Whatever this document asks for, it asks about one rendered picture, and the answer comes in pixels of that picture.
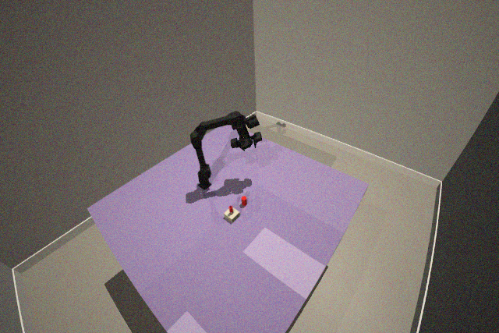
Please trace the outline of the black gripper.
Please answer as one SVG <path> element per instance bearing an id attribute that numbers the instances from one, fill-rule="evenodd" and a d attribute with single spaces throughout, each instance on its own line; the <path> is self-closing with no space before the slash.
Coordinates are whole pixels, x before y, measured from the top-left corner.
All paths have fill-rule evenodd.
<path id="1" fill-rule="evenodd" d="M 256 144 L 262 140 L 262 136 L 261 136 L 261 133 L 260 132 L 257 132 L 257 133 L 254 133 L 252 136 L 249 135 L 248 133 L 248 130 L 246 133 L 240 135 L 239 134 L 239 137 L 245 137 L 245 135 L 247 135 L 249 138 L 252 138 L 253 142 L 254 142 L 254 147 L 256 148 Z M 241 148 L 242 150 L 244 150 L 241 146 L 241 143 L 239 140 L 237 140 L 237 138 L 234 138 L 234 139 L 231 139 L 231 147 L 232 148 Z M 245 151 L 245 150 L 244 150 Z"/>

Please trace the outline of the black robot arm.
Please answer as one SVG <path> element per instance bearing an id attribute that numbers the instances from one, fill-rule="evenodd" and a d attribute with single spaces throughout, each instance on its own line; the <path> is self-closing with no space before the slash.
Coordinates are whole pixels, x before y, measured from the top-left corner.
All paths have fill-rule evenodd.
<path id="1" fill-rule="evenodd" d="M 196 127 L 194 131 L 191 132 L 190 134 L 191 144 L 196 150 L 196 154 L 200 163 L 200 171 L 198 172 L 198 178 L 200 184 L 198 186 L 201 187 L 203 190 L 212 185 L 212 183 L 209 181 L 209 178 L 211 177 L 211 170 L 209 168 L 209 164 L 206 164 L 203 155 L 202 139 L 204 138 L 207 130 L 226 125 L 231 125 L 233 130 L 236 129 L 238 134 L 242 135 L 247 132 L 246 125 L 248 128 L 252 129 L 253 127 L 259 125 L 259 121 L 257 120 L 255 114 L 246 118 L 244 115 L 241 115 L 240 112 L 234 111 L 224 117 L 212 119 L 206 122 L 202 121 L 198 125 L 198 127 Z M 243 138 L 240 137 L 239 141 L 244 150 L 246 148 L 251 147 L 253 143 L 252 138 L 249 138 L 247 135 L 245 135 L 245 137 Z"/>

